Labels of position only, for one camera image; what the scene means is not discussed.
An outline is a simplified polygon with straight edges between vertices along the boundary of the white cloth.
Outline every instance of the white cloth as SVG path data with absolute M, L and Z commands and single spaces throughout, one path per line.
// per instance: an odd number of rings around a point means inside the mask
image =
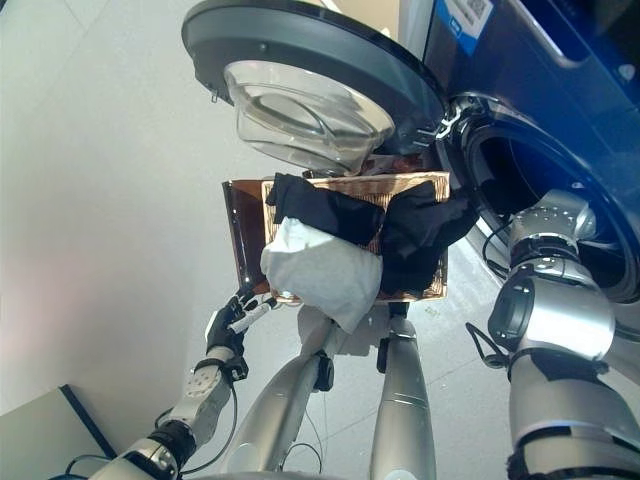
M 371 309 L 382 277 L 377 255 L 287 217 L 262 251 L 260 268 L 271 288 L 319 308 L 350 334 Z

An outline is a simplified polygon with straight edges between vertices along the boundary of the gray tile floor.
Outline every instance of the gray tile floor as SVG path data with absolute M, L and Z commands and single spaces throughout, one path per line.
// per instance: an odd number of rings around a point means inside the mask
M 235 289 L 220 182 L 296 171 L 244 146 L 233 111 L 211 105 L 193 79 L 179 33 L 194 3 L 8 0 L 0 14 L 2 208 L 11 227 L 0 413 L 71 383 L 116 448 L 145 435 L 201 354 L 211 311 Z M 448 298 L 410 310 L 439 476 L 504 478 L 508 383 L 483 367 L 463 327 L 486 325 L 498 284 L 466 240 L 449 260 Z M 248 335 L 241 418 L 296 355 L 299 314 L 310 315 L 278 310 Z M 375 354 L 338 356 L 334 389 L 309 403 L 328 473 L 367 476 L 383 382 Z M 639 412 L 637 389 L 607 378 Z M 218 450 L 230 413 L 192 465 Z M 316 443 L 306 420 L 300 439 Z M 314 462 L 301 450 L 288 467 L 313 471 Z

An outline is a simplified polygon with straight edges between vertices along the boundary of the silver robot arm segment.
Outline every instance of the silver robot arm segment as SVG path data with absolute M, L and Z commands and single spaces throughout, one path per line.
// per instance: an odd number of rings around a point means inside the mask
M 511 269 L 489 319 L 509 355 L 511 480 L 640 478 L 640 428 L 602 383 L 615 317 L 577 242 L 588 203 L 552 190 L 513 220 Z
M 255 309 L 257 302 L 249 303 L 251 297 L 248 288 L 240 290 L 214 313 L 205 333 L 207 354 L 193 368 L 176 406 L 147 438 L 138 440 L 96 472 L 92 480 L 178 478 L 187 460 L 211 440 L 220 412 L 229 400 L 232 383 L 247 377 L 248 368 L 242 357 L 243 333 L 237 333 L 231 325 Z M 254 313 L 253 321 L 273 308 L 275 302 L 267 302 L 269 308 Z

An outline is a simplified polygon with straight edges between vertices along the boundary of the black cloth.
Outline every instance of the black cloth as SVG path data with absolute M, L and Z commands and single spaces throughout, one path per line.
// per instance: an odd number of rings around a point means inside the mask
M 297 218 L 356 245 L 368 245 L 384 218 L 384 210 L 377 205 L 281 173 L 276 173 L 266 202 L 276 207 L 275 223 L 282 223 L 284 217 Z
M 380 233 L 383 292 L 422 292 L 431 285 L 438 260 L 464 237 L 478 214 L 467 195 L 435 202 L 431 182 L 395 195 Z

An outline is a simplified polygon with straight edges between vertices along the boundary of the laundry basket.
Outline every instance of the laundry basket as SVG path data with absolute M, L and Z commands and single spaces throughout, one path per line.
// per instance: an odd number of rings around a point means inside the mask
M 340 177 L 318 178 L 309 180 L 316 188 L 326 188 L 344 193 L 354 198 L 359 198 L 387 209 L 391 197 L 408 190 L 424 182 L 432 182 L 436 192 L 436 202 L 443 202 L 449 198 L 449 174 L 447 172 L 418 172 L 400 173 L 393 175 L 376 175 L 373 177 Z M 266 244 L 273 241 L 278 227 L 274 223 L 276 208 L 265 202 L 269 192 L 273 188 L 273 181 L 262 182 L 262 206 L 264 215 L 264 236 Z M 379 232 L 366 247 L 372 253 L 380 253 Z M 280 302 L 296 303 L 296 297 L 285 297 L 280 292 L 272 291 L 272 294 Z M 447 295 L 447 253 L 445 252 L 438 263 L 438 269 L 433 276 L 433 281 L 421 296 L 416 297 L 407 293 L 399 293 L 394 296 L 378 294 L 377 303 L 408 302 L 424 299 L 444 298 Z

